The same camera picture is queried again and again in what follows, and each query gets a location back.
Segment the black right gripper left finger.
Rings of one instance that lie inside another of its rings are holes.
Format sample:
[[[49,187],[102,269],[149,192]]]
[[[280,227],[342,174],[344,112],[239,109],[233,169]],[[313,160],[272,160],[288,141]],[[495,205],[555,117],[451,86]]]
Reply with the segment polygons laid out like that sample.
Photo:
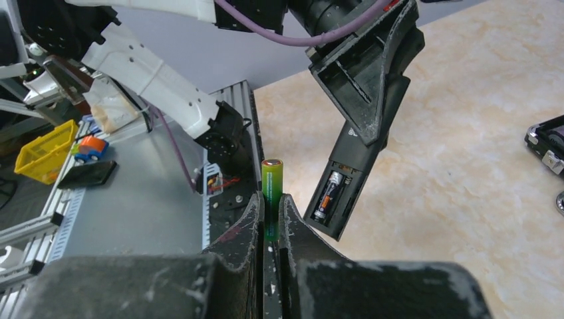
[[[18,318],[256,318],[264,200],[193,255],[64,257],[31,285]]]

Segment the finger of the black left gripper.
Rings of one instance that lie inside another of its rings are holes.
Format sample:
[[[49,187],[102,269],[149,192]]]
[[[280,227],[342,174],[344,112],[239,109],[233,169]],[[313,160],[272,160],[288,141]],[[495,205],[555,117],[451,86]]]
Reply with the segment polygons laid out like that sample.
[[[362,138],[366,146],[376,144],[383,150],[388,143],[391,125],[404,100],[410,79],[401,73],[386,75],[372,89],[362,116]]]
[[[416,4],[394,4],[359,30],[311,47],[309,70],[365,145],[379,137],[389,78],[424,46]]]

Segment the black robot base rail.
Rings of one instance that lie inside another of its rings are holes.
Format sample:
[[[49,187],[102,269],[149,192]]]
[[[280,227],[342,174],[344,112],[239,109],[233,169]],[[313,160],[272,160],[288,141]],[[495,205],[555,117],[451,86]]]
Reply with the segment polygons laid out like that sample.
[[[242,80],[213,93],[218,100],[233,106],[243,118],[241,144],[247,151],[251,169],[228,176],[203,151],[204,162],[197,190],[202,195],[202,248],[206,248],[243,215],[250,197],[261,183],[261,161],[264,159],[255,97],[249,82]]]

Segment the black remote control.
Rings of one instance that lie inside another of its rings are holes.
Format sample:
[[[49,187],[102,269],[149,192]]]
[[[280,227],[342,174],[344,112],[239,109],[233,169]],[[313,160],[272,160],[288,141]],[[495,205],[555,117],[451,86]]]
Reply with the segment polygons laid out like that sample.
[[[303,215],[305,222],[332,239],[339,241],[381,151],[376,144],[366,146],[353,127],[345,122]],[[315,205],[333,171],[343,174],[344,179],[339,192],[331,203],[326,221],[319,223],[313,219]]]

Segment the green battery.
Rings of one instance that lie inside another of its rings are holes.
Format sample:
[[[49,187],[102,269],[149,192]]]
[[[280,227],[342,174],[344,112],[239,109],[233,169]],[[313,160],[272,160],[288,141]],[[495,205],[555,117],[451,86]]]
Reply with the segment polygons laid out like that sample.
[[[265,199],[265,238],[277,241],[279,236],[279,204],[283,194],[283,162],[265,159],[261,162],[262,193]]]

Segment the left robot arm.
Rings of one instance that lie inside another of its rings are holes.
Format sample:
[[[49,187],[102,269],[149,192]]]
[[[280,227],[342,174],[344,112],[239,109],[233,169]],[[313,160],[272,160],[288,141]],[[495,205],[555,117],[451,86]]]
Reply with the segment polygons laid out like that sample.
[[[404,71],[425,45],[415,1],[14,1],[13,6],[30,40],[49,54],[108,75],[167,113],[228,175],[251,168],[241,144],[242,116],[147,49],[118,19],[117,7],[185,15],[308,47],[311,74],[366,146],[386,137],[391,111],[409,85]]]

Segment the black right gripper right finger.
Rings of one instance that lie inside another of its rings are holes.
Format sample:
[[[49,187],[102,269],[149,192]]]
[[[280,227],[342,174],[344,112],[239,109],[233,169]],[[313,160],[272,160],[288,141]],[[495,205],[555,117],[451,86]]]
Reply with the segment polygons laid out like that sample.
[[[475,277],[437,261],[354,261],[279,205],[284,318],[491,318]]]

